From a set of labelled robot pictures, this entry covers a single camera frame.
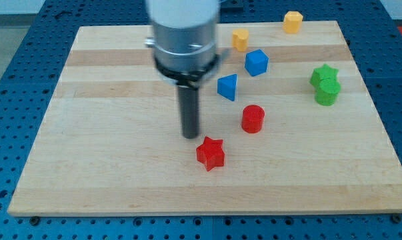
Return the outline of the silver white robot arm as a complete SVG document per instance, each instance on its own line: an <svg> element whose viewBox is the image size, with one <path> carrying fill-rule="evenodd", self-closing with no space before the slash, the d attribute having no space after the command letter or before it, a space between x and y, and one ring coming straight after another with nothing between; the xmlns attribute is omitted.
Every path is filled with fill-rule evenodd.
<svg viewBox="0 0 402 240"><path fill-rule="evenodd" d="M218 52L219 0L146 0L155 67L172 85L198 89L212 78L229 50Z"/></svg>

